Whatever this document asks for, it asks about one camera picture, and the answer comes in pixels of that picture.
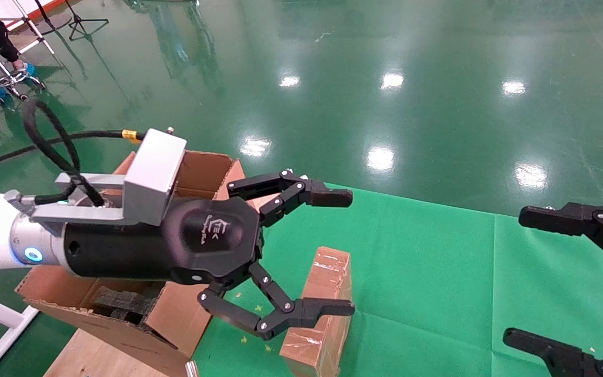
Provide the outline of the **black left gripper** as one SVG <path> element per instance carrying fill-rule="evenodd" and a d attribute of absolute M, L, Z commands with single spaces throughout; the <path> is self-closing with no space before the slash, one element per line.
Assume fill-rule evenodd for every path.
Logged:
<path fill-rule="evenodd" d="M 314 328 L 326 315 L 354 315 L 350 300 L 292 300 L 256 262 L 263 243 L 261 226 L 271 227 L 303 204 L 350 207 L 352 191 L 328 188 L 323 181 L 302 178 L 290 169 L 228 182 L 227 190 L 236 198 L 173 199 L 160 225 L 67 224 L 67 266 L 76 276 L 87 278 L 184 285 L 211 282 L 199 293 L 199 304 L 213 317 L 263 340 L 291 327 Z M 265 196 L 273 198 L 259 207 L 259 213 L 247 203 Z M 220 284 L 240 284 L 247 270 L 273 305 L 274 310 L 263 318 L 221 297 L 227 289 Z"/>

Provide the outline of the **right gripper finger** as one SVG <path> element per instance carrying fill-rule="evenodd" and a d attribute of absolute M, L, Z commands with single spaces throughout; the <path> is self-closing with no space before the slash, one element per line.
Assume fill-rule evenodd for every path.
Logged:
<path fill-rule="evenodd" d="M 596 359 L 580 348 L 533 332 L 507 328 L 504 344 L 538 356 L 545 363 L 550 376 L 603 376 L 603 359 Z"/>
<path fill-rule="evenodd" d="M 563 207 L 524 207 L 519 224 L 567 236 L 586 236 L 603 251 L 603 205 L 569 202 Z"/>

